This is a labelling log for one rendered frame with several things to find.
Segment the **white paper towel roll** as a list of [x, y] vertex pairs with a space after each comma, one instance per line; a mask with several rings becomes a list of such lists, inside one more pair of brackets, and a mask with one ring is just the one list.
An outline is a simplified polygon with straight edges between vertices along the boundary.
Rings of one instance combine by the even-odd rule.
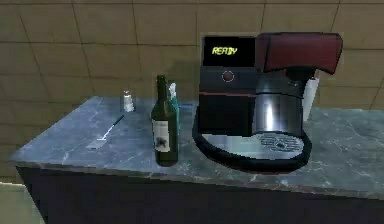
[[309, 118], [319, 82], [320, 82], [319, 78], [311, 78], [306, 83], [303, 100], [302, 100], [304, 122], [306, 122]]

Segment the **dark counter with marble top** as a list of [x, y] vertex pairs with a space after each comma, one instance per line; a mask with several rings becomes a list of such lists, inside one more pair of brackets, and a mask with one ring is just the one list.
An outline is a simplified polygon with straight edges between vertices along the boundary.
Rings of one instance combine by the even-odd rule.
[[127, 114], [118, 98], [92, 97], [13, 154], [45, 224], [384, 224], [384, 111], [314, 109], [308, 164], [265, 175], [206, 158], [193, 103], [181, 109], [178, 162], [157, 165], [151, 107]]

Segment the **teal spray bottle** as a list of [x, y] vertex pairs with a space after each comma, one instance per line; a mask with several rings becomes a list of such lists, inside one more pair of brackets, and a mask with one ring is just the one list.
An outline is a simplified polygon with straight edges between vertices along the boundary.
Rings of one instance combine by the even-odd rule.
[[174, 80], [171, 80], [169, 83], [169, 92], [170, 92], [171, 104], [176, 111], [177, 133], [178, 135], [180, 135], [180, 113], [179, 113], [179, 105], [178, 105], [177, 93], [176, 93], [176, 83], [174, 82]]

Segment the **glass salt shaker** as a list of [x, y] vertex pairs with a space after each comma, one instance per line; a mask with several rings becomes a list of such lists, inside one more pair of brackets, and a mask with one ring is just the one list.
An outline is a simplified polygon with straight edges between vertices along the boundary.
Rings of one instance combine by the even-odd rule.
[[126, 112], [132, 112], [134, 110], [132, 95], [128, 90], [123, 91], [123, 105]]

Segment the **black and red coffee machine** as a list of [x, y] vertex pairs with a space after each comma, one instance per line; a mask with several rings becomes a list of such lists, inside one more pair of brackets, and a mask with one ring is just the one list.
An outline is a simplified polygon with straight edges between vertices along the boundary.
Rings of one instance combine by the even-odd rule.
[[306, 83], [316, 71], [334, 74], [342, 49], [337, 33], [203, 37], [196, 146], [244, 172], [289, 173], [305, 166], [312, 149], [303, 128]]

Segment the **dark green wine bottle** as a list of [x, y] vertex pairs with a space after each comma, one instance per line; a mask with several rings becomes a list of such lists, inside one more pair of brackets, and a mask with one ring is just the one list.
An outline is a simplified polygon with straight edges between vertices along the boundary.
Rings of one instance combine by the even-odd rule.
[[165, 75], [156, 77], [157, 101], [151, 111], [153, 146], [158, 165], [170, 167], [178, 161], [177, 113], [168, 99]]

